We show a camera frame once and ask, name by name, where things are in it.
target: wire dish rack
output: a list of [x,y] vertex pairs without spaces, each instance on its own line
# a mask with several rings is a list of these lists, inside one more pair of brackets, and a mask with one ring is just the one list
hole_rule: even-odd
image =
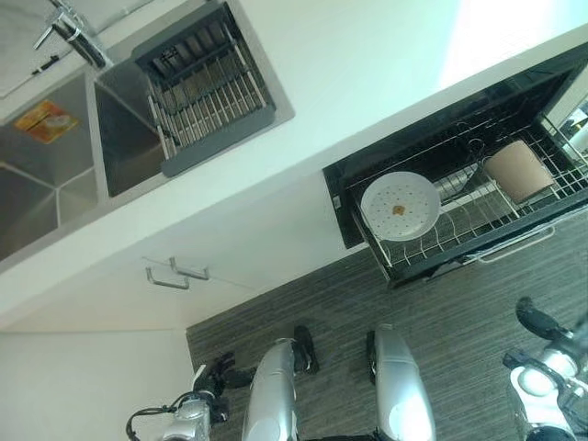
[[[510,113],[496,108],[457,122],[437,134],[437,142],[379,172],[423,173],[434,182],[442,201],[435,226],[418,239],[390,242],[373,233],[371,241],[366,238],[372,249],[376,246],[380,250],[380,263],[392,274],[410,279],[422,273],[425,266],[434,267],[452,257],[468,258],[468,253],[488,246],[494,238],[503,240],[509,231],[520,231],[525,224],[547,218],[551,209],[561,210],[562,204],[570,205],[574,197],[587,196],[588,161],[570,161],[562,146],[568,151],[575,149],[557,128],[544,115],[520,126],[521,121],[528,121],[525,115],[532,105],[532,99],[525,99]],[[526,142],[555,180],[554,185],[521,204],[515,204],[483,169],[486,159],[516,140]],[[431,170],[430,164],[439,164],[438,157],[449,157],[446,166]],[[461,161],[452,161],[452,157]],[[356,184],[354,199],[356,215],[370,229],[360,208],[367,185]]]
[[275,107],[229,8],[210,12],[145,52],[147,100],[167,160],[176,175],[261,130]]

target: white countertop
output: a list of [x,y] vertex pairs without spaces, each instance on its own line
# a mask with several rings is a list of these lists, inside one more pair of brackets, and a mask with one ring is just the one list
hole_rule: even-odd
[[584,0],[241,3],[296,116],[8,268],[0,328],[46,289],[180,221],[292,185],[588,40]]

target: white plate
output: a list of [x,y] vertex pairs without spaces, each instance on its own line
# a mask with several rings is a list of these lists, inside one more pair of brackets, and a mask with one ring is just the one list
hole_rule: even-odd
[[376,236],[403,242],[433,228],[439,218],[441,199],[425,177],[395,172],[371,183],[361,198],[361,210]]

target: cup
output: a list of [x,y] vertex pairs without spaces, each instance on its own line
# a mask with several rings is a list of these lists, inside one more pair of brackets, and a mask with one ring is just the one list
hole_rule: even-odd
[[484,170],[516,204],[555,184],[551,173],[522,140],[503,147],[485,162]]

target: orange sticker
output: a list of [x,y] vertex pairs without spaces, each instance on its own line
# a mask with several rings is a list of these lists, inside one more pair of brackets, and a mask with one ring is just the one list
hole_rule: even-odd
[[35,140],[49,144],[67,130],[75,127],[78,120],[55,106],[51,101],[43,101],[24,114],[15,127],[23,130]]

